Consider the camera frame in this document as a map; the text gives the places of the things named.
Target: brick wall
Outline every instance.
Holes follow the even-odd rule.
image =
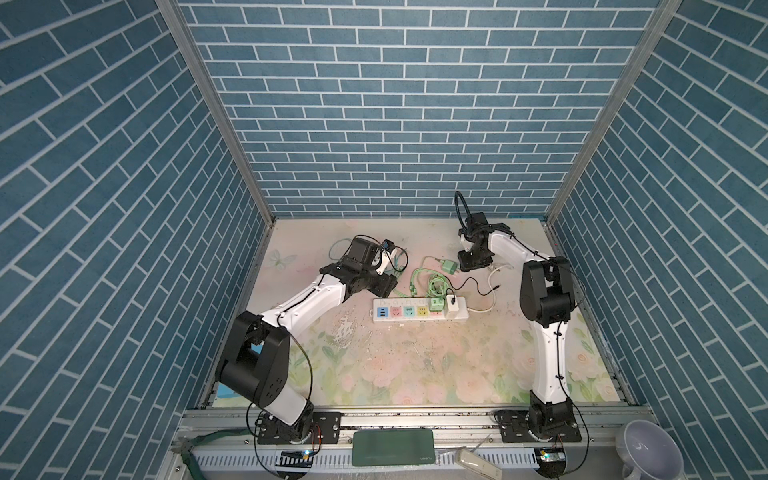
[[[144,478],[263,222],[153,0],[0,2],[0,478]]]
[[[768,2],[684,0],[555,224],[691,478],[766,478]]]
[[[211,3],[181,2],[277,214],[531,217],[657,0]]]

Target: floral pattern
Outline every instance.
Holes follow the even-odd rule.
[[[283,222],[281,220],[277,224],[273,243],[282,237],[279,227]],[[538,222],[535,226],[541,229]],[[455,235],[453,224],[450,230]],[[334,237],[329,235],[325,242],[327,247],[338,238],[351,237],[344,233],[346,231],[340,229],[333,233]],[[429,238],[419,238],[423,248],[417,249],[413,246],[415,239],[404,241],[391,234],[387,237],[396,244],[409,247],[412,265],[399,281],[400,290],[407,291],[410,273],[416,264],[413,259],[421,258],[414,253],[424,250],[422,255],[433,254],[428,248],[434,249],[434,243],[430,243]],[[313,239],[324,240],[322,235],[313,235]],[[290,251],[287,246],[278,244],[281,249]],[[456,247],[449,245],[447,250],[455,255]],[[288,263],[281,270],[278,283],[282,283],[283,287],[273,290],[275,295],[289,291],[285,290],[285,283],[297,287],[302,285],[302,281],[303,285],[308,283],[306,278],[287,281],[289,276],[299,277],[299,272],[303,271],[316,272],[317,265],[330,263],[327,258],[319,261],[303,259],[303,252],[298,250],[292,257],[296,257],[296,262]],[[314,262],[315,268],[306,268],[302,260]],[[425,263],[425,266],[439,268],[438,264]],[[270,281],[261,283],[265,272],[263,270],[260,274],[257,287],[276,279],[270,274]],[[478,278],[483,290],[486,290],[488,271],[476,270],[471,275]],[[466,276],[468,274],[457,272],[450,278],[458,285]],[[297,337],[312,361],[313,403],[319,406],[528,403],[528,391],[533,385],[536,365],[530,322],[522,315],[516,295],[511,293],[519,291],[519,273],[510,268],[503,269],[494,275],[493,280],[504,290],[509,290],[497,290],[495,308],[488,313],[470,313],[465,322],[374,323],[370,316],[373,296],[367,292],[356,294],[321,316]],[[471,290],[466,287],[460,292],[467,296],[470,306],[484,309],[490,304],[489,297],[479,296]],[[578,309],[573,312],[568,324],[565,354],[568,388],[575,401],[619,400]],[[291,349],[289,381],[297,391],[308,393],[309,370],[302,353],[295,346]],[[214,403],[214,406],[244,405],[247,405],[247,400],[238,396],[221,398],[220,395]]]

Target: white power strip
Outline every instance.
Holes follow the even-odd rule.
[[[377,298],[373,299],[371,316],[374,322],[463,322],[469,318],[469,310],[467,310],[467,300],[463,296],[456,297],[456,303],[451,309],[446,304],[440,312],[430,312],[429,298],[424,296]]]

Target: white power cord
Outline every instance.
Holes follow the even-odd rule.
[[[491,285],[491,278],[493,277],[493,274],[494,274],[494,273],[496,273],[496,272],[498,272],[498,271],[499,271],[499,270],[501,270],[502,268],[505,268],[505,267],[507,267],[507,266],[509,266],[509,265],[506,265],[506,264],[505,264],[505,265],[500,265],[500,266],[497,266],[496,268],[494,268],[493,270],[491,270],[491,272],[488,274],[488,288],[489,288],[489,289],[493,289],[493,285]],[[496,291],[495,291],[495,290],[493,290],[493,291],[491,292],[491,295],[493,295],[493,303],[491,303],[491,306],[490,306],[490,307],[488,307],[487,309],[485,309],[485,310],[475,310],[475,309],[473,309],[473,308],[469,308],[469,307],[467,307],[467,310],[469,310],[470,312],[475,312],[475,313],[486,313],[486,312],[490,312],[491,310],[493,310],[493,307],[494,307],[494,306],[496,306]]]

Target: black and white robotic arm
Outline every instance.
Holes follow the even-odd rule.
[[[354,237],[344,256],[320,269],[304,290],[262,313],[249,303],[233,324],[216,371],[219,382],[274,415],[278,435],[306,438],[314,405],[286,383],[290,340],[354,293],[389,296],[397,278],[384,273],[395,245]],[[263,343],[260,353],[251,346]]]
[[[463,202],[466,223],[458,210]],[[573,402],[564,381],[565,334],[571,311],[576,307],[571,266],[564,257],[542,255],[519,240],[503,223],[489,224],[483,213],[471,214],[464,197],[456,192],[456,213],[463,251],[459,266],[468,272],[490,265],[501,257],[522,274],[520,308],[532,322],[536,373],[528,409],[528,427],[534,436],[551,439],[573,432],[576,425]]]

